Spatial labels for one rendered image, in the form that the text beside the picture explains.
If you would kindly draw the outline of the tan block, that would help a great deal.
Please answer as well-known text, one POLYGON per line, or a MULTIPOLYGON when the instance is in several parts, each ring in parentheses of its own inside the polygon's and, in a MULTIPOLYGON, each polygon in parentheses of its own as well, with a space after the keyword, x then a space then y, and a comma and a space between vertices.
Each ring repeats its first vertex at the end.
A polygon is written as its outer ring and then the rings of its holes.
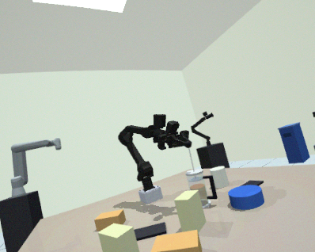
POLYGON ((159 235, 151 252, 202 252, 198 231, 159 235))
POLYGON ((126 220, 124 210, 101 213, 94 220, 97 231, 110 227, 113 223, 124 224, 126 220))

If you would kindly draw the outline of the pale green rectangular block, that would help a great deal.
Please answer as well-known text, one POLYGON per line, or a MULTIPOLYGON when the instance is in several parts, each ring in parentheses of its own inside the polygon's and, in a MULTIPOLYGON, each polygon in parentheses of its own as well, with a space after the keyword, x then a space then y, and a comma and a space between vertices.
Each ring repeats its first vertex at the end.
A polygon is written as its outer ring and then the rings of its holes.
POLYGON ((174 203, 182 232, 197 230, 199 234, 207 222, 199 197, 199 190, 184 191, 174 200, 174 203))
POLYGON ((97 233, 103 252, 140 252, 134 227, 113 223, 97 233))

